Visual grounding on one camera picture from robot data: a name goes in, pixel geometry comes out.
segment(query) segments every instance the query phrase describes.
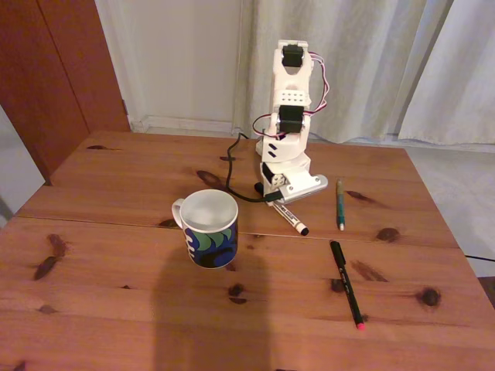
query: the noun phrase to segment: pen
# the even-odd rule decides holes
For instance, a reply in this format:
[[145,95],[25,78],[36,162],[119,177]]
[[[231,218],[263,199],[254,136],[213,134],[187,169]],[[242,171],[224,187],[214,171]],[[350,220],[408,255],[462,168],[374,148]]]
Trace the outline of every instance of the pen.
[[[256,183],[254,185],[254,189],[256,189],[256,192],[261,194],[263,196],[263,185],[261,183]],[[304,223],[297,219],[297,217],[288,211],[288,209],[283,206],[279,205],[277,203],[273,203],[273,208],[284,217],[285,220],[288,221],[288,223],[295,228],[295,230],[298,231],[298,233],[301,233],[303,236],[307,236],[309,233],[309,229],[307,226],[304,225]]]
[[349,302],[350,311],[353,314],[354,323],[358,330],[364,330],[364,321],[359,312],[359,307],[357,306],[356,297],[354,296],[353,287],[350,284],[349,276],[346,271],[346,258],[343,256],[342,248],[340,243],[337,241],[330,242],[330,247],[332,248],[333,257],[335,258],[335,263],[339,268],[340,278],[342,279],[343,287],[347,294],[347,300]]
[[343,185],[342,179],[337,180],[337,226],[343,230],[346,226],[346,219],[343,215]]

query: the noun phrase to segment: pen cap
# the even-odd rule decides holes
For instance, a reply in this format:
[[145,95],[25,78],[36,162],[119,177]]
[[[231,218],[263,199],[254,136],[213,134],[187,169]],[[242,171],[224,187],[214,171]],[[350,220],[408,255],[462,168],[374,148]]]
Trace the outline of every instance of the pen cap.
[[343,257],[342,248],[340,248],[340,243],[337,241],[330,242],[330,247],[332,248],[333,257],[335,258],[335,262],[337,266],[346,265],[346,258]]

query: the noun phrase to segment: robotic arm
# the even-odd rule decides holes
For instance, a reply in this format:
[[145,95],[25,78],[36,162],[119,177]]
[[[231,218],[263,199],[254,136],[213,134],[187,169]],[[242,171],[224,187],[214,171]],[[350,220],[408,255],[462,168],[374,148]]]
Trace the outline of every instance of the robotic arm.
[[328,186],[323,175],[310,175],[304,153],[311,114],[309,78],[314,62],[304,41],[279,40],[273,59],[272,113],[268,129],[256,144],[261,156],[264,196],[280,191],[288,204]]

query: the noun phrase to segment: table surface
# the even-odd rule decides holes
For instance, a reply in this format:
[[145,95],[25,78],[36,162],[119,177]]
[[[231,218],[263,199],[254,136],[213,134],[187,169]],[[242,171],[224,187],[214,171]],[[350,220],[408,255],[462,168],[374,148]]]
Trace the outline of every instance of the table surface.
[[[238,200],[234,262],[192,264],[170,206],[223,188],[232,141],[99,132],[81,144],[0,232],[0,369],[493,369],[495,311],[402,149],[310,144],[330,186],[289,206],[309,235]],[[233,188],[256,197],[254,141],[234,156]]]

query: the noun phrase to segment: wooden door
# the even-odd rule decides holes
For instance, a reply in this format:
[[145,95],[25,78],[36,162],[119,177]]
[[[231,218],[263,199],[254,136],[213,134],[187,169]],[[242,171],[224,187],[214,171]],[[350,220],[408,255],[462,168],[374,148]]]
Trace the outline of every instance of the wooden door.
[[92,131],[129,131],[93,1],[0,2],[0,105],[46,180]]

